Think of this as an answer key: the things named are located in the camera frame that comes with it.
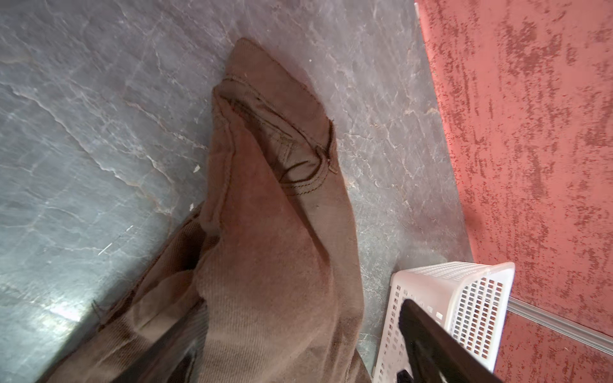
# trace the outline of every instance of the stitching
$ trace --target stitching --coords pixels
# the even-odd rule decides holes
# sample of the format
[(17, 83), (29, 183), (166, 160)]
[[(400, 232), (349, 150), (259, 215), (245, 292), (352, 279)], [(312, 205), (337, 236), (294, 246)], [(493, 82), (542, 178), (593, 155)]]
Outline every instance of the stitching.
[(325, 179), (324, 172), (326, 173), (326, 175), (328, 173), (328, 172), (326, 172), (325, 169), (318, 170), (317, 172), (321, 173), (321, 174), (315, 173), (315, 175), (310, 180), (305, 181), (306, 183), (304, 183), (304, 184), (300, 184), (300, 181), (297, 181), (297, 182), (294, 182), (294, 183), (283, 183), (283, 184), (280, 184), (280, 185), (284, 189), (303, 189), (303, 188), (305, 188), (307, 186), (310, 186), (310, 185), (316, 183), (322, 177), (324, 177), (324, 179)]
[(290, 149), (294, 147), (294, 143), (293, 142), (288, 142), (287, 145), (285, 146), (285, 152), (283, 153), (283, 157), (282, 160), (283, 162), (287, 162), (287, 159), (289, 157), (289, 152)]
[(228, 139), (229, 139), (229, 143), (230, 143), (230, 151), (229, 153), (226, 154), (226, 158), (224, 159), (225, 164), (225, 179), (224, 179), (224, 185), (223, 185), (223, 192), (221, 193), (221, 195), (219, 196), (219, 202), (217, 204), (217, 206), (215, 207), (215, 211), (213, 213), (214, 216), (217, 217), (211, 217), (213, 219), (216, 219), (219, 222), (219, 228), (221, 228), (222, 226), (222, 222), (221, 222), (221, 210), (223, 209), (223, 206), (226, 204), (226, 200), (227, 200), (227, 194), (228, 194), (228, 190), (230, 189), (230, 183), (232, 181), (232, 160), (234, 158), (234, 155), (236, 153), (236, 146), (234, 143), (234, 135), (232, 134), (232, 131), (230, 129), (230, 122), (228, 121), (228, 119), (223, 115), (223, 112), (221, 111), (221, 107), (219, 106), (219, 101), (216, 99), (215, 96), (218, 96), (217, 94), (214, 94), (213, 100), (215, 105), (217, 106), (217, 115), (219, 116), (219, 118), (222, 119), (223, 121), (223, 129), (224, 132), (226, 133)]
[(351, 362), (353, 362), (353, 359), (349, 361), (349, 365), (347, 366), (347, 370), (345, 370), (345, 383), (349, 382), (349, 369), (351, 369)]
[(268, 121), (267, 119), (264, 119), (263, 117), (257, 115), (256, 113), (254, 113), (251, 109), (249, 109), (248, 107), (244, 106), (243, 104), (236, 102), (234, 100), (228, 100), (225, 99), (230, 103), (230, 106), (232, 107), (232, 109), (236, 112), (236, 109), (240, 109), (240, 111), (237, 112), (237, 114), (239, 114), (240, 112), (246, 113), (249, 116), (257, 119), (258, 121), (260, 121), (261, 123), (267, 125), (268, 127), (272, 128), (272, 130), (277, 133), (280, 137), (282, 137), (285, 140), (293, 140), (294, 138), (285, 133), (284, 131), (282, 131), (281, 129), (279, 129), (276, 125), (274, 125), (273, 123), (271, 123), (270, 121)]
[(271, 102), (269, 102), (267, 99), (265, 99), (261, 94), (258, 93), (258, 91), (256, 91), (249, 83), (244, 82), (240, 77), (236, 77), (234, 75), (226, 75), (226, 77), (224, 78), (225, 81), (236, 81), (237, 83), (247, 87), (248, 91), (251, 92), (254, 96), (256, 96), (258, 99), (260, 99), (261, 101), (264, 102), (264, 104), (266, 104), (267, 107), (269, 107), (271, 110), (274, 110), (275, 113), (277, 113), (285, 122), (287, 122), (291, 127), (293, 127), (297, 132), (299, 132), (300, 134), (302, 134), (305, 138), (310, 139), (311, 141), (315, 142), (317, 144), (317, 146), (319, 147), (323, 147), (323, 144), (319, 141), (317, 141), (315, 138), (313, 138), (310, 134), (307, 134), (305, 131), (303, 131), (301, 128), (297, 127), (294, 123), (291, 122), (291, 120), (289, 120), (283, 113), (277, 111), (277, 109), (275, 107), (273, 107), (273, 104)]
[(288, 195), (288, 196), (292, 196), (292, 195), (302, 195), (302, 194), (308, 194), (308, 193), (314, 192), (315, 190), (319, 189), (319, 188), (320, 188), (320, 187), (321, 187), (321, 186), (324, 184), (324, 182), (325, 182), (326, 178), (328, 178), (328, 174), (329, 174), (329, 172), (326, 172), (326, 175), (325, 175), (325, 177), (324, 177), (324, 178), (321, 180), (321, 183), (320, 183), (319, 185), (315, 186), (313, 189), (308, 190), (308, 191), (298, 192), (298, 193), (286, 193), (286, 195)]

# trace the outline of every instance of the white plastic basket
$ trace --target white plastic basket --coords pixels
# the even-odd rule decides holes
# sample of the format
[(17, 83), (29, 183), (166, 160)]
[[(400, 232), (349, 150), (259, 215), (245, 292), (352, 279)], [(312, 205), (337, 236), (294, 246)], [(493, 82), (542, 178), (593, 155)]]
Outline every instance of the white plastic basket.
[(414, 300), (489, 371), (494, 370), (515, 264), (496, 266), (448, 262), (392, 275), (387, 314), (373, 368), (373, 383), (396, 383), (411, 372), (398, 329), (404, 299)]

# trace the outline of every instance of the debris speck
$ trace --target debris speck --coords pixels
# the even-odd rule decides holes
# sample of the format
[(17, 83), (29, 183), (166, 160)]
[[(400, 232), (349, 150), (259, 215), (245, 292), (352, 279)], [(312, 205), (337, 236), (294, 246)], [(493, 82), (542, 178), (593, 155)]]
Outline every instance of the debris speck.
[(112, 244), (113, 244), (112, 242), (111, 242), (111, 243), (109, 243), (109, 244), (107, 245), (107, 247), (105, 247), (104, 249), (102, 249), (102, 251), (101, 251), (101, 252), (99, 252), (99, 253), (98, 253), (98, 255), (102, 254), (102, 253), (103, 253), (103, 252), (104, 252), (106, 249), (108, 249), (109, 247), (111, 247), (111, 245), (112, 245)]

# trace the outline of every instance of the fabric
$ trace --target fabric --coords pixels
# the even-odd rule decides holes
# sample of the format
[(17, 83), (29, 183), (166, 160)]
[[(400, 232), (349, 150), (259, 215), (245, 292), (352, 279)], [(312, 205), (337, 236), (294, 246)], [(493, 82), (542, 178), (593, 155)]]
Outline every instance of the fabric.
[(370, 382), (354, 216), (323, 106), (254, 43), (213, 90), (208, 195), (48, 382), (108, 382), (199, 300), (200, 382)]

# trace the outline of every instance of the floor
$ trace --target floor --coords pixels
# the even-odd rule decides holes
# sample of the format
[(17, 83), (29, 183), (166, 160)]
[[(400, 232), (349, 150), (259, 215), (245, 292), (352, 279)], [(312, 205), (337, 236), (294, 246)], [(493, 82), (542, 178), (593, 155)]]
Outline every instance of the floor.
[(0, 375), (72, 349), (205, 198), (210, 93), (246, 36), (338, 129), (370, 368), (393, 271), (471, 260), (415, 10), (386, 2), (4, 1)]
[[(613, 335), (613, 3), (417, 0), (475, 262)], [(510, 315), (506, 382), (610, 382), (613, 356)]]

